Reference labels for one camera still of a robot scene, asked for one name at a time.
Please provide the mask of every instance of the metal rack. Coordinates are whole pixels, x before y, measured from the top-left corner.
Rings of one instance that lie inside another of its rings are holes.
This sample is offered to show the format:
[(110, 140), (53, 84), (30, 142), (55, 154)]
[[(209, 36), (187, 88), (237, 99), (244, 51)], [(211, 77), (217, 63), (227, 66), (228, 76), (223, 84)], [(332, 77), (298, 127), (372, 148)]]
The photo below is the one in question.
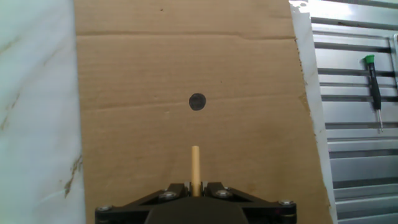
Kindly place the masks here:
[[(398, 1), (309, 0), (339, 224), (398, 223)], [(385, 130), (361, 61), (375, 55)]]

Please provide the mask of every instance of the screw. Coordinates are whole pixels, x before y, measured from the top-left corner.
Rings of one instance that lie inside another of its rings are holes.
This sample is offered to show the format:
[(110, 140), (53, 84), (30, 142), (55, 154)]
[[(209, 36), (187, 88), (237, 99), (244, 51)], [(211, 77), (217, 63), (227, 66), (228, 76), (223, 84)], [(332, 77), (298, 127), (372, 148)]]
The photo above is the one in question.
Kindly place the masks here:
[(159, 195), (159, 198), (163, 198), (163, 199), (173, 199), (177, 196), (177, 194), (175, 192), (164, 192), (161, 195)]
[(280, 200), (279, 201), (279, 205), (291, 205), (291, 204), (293, 204), (294, 202), (293, 201), (291, 201), (291, 200)]
[(226, 190), (217, 190), (217, 191), (216, 191), (216, 195), (219, 196), (219, 197), (221, 197), (221, 198), (226, 198), (226, 197), (231, 196), (231, 193), (229, 193), (229, 192), (226, 191)]
[(106, 212), (112, 209), (112, 205), (104, 205), (97, 208), (97, 211)]

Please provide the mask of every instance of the black circle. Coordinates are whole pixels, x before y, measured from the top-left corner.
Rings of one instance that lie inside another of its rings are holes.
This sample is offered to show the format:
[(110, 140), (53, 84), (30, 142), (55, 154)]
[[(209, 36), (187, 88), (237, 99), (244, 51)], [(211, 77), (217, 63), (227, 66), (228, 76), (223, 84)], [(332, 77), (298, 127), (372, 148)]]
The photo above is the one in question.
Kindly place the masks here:
[(192, 110), (202, 110), (206, 105), (206, 97), (201, 93), (195, 93), (189, 98), (189, 106)]

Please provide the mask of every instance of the cardboard box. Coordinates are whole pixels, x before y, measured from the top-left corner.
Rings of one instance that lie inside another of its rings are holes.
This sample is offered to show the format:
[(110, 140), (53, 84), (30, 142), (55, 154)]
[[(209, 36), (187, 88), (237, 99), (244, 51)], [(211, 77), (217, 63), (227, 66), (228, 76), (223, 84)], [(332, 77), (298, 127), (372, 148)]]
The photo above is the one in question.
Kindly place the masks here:
[(75, 12), (87, 223), (97, 206), (189, 180), (192, 145), (203, 180), (331, 223), (288, 1), (82, 0)]

